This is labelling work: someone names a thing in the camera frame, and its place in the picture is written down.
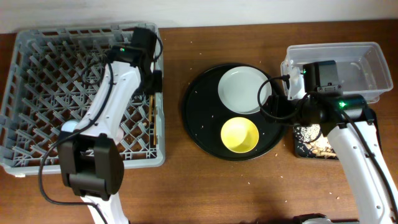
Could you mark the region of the white ceramic plate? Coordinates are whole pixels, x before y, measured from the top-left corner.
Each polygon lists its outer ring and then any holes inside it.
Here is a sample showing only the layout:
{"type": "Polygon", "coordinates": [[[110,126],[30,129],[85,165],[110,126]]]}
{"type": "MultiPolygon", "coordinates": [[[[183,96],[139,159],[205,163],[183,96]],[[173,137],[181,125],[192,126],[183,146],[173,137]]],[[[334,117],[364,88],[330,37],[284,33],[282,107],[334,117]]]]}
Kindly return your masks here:
{"type": "Polygon", "coordinates": [[[218,84],[218,95],[227,109],[238,114],[260,112],[257,94],[261,85],[268,80],[260,70],[240,66],[225,72],[218,84]]]}

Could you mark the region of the yellow bowl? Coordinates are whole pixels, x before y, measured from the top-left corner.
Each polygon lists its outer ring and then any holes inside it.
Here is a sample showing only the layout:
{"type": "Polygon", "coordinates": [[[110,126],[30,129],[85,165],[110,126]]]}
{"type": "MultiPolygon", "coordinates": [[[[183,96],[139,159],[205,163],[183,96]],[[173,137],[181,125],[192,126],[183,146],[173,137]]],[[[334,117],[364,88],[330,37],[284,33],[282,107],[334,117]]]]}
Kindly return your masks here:
{"type": "Polygon", "coordinates": [[[237,154],[252,151],[259,142],[257,126],[249,119],[235,117],[221,127],[221,142],[231,152],[237,154]]]}

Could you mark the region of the wooden chopstick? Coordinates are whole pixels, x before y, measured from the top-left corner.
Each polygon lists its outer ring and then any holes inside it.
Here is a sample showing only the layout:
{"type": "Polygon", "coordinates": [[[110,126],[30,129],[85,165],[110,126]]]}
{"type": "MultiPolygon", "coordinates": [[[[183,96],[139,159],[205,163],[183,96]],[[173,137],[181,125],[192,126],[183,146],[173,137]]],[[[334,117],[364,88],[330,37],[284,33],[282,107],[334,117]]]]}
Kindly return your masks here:
{"type": "Polygon", "coordinates": [[[154,96],[150,95],[149,96],[149,124],[152,122],[152,111],[153,111],[153,102],[154,102],[154,96]]]}
{"type": "Polygon", "coordinates": [[[153,132],[153,145],[156,146],[157,144],[157,131],[156,131],[156,116],[157,116],[157,110],[156,110],[156,106],[154,106],[154,132],[153,132]]]}

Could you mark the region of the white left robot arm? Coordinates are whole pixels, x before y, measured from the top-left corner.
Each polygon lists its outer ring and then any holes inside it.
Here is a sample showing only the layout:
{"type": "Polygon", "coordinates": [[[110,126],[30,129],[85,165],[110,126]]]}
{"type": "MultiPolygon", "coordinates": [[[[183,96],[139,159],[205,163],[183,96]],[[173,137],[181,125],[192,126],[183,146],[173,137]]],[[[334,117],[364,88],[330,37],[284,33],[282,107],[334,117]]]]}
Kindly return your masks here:
{"type": "Polygon", "coordinates": [[[104,56],[104,77],[99,91],[80,121],[61,128],[57,150],[63,184],[81,198],[95,223],[128,223],[119,189],[124,161],[118,144],[120,123],[131,97],[154,95],[162,89],[162,72],[155,65],[161,44],[115,45],[104,56]]]}

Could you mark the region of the round black tray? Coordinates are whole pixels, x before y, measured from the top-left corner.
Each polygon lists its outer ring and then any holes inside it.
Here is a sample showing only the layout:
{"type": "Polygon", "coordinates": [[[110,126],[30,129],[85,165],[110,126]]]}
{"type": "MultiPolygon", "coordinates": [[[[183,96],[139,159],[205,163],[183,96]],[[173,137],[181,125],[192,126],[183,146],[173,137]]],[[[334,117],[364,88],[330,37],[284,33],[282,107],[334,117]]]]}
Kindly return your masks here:
{"type": "Polygon", "coordinates": [[[221,77],[234,68],[251,68],[243,63],[217,65],[197,76],[182,100],[182,120],[195,144],[212,156],[227,161],[245,161],[268,153],[287,132],[283,124],[267,121],[259,111],[239,114],[227,108],[218,94],[221,77]],[[254,149],[245,153],[232,152],[222,143],[221,128],[227,120],[243,117],[252,121],[259,130],[259,141],[254,149]]]}

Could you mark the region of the light blue plastic cup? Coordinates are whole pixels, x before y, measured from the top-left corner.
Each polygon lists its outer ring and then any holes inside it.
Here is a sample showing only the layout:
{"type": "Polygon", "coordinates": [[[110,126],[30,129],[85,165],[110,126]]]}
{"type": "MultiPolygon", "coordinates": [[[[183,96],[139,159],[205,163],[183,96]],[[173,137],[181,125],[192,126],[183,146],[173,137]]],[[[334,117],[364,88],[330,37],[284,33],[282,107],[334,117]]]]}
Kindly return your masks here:
{"type": "Polygon", "coordinates": [[[62,124],[61,131],[72,133],[72,132],[74,132],[78,123],[79,123],[79,120],[75,120],[75,119],[66,121],[65,123],[62,124]]]}

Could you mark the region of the grey dishwasher rack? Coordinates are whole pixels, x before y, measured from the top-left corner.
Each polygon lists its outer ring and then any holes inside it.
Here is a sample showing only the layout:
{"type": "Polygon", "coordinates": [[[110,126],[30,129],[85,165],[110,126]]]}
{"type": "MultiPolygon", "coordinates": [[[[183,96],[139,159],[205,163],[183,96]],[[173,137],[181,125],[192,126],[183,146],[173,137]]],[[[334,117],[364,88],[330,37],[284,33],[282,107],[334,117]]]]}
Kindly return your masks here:
{"type": "Polygon", "coordinates": [[[18,33],[8,74],[1,78],[1,167],[10,175],[58,174],[50,146],[61,126],[82,119],[99,86],[84,86],[80,73],[99,79],[100,58],[114,45],[129,44],[135,28],[157,32],[150,22],[91,27],[59,27],[18,33]]]}

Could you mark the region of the clear plastic bin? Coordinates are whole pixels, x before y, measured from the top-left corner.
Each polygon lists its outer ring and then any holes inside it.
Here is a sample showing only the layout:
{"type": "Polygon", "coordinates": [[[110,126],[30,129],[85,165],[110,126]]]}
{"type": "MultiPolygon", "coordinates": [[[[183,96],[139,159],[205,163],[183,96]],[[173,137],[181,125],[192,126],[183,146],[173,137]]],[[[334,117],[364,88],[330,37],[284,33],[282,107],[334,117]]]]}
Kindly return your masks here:
{"type": "Polygon", "coordinates": [[[371,104],[394,87],[384,54],[375,42],[291,45],[280,72],[286,75],[295,67],[327,60],[336,62],[344,95],[360,94],[371,104]]]}

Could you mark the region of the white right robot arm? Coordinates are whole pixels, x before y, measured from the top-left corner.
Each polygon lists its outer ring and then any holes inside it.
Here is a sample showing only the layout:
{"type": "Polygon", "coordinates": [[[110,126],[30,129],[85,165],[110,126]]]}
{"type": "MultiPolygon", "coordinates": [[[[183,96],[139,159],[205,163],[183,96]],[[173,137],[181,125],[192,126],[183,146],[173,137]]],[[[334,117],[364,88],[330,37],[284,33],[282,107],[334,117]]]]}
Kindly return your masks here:
{"type": "Polygon", "coordinates": [[[280,124],[317,124],[343,166],[360,223],[397,223],[397,187],[383,158],[377,117],[361,95],[270,96],[261,113],[280,124]]]}

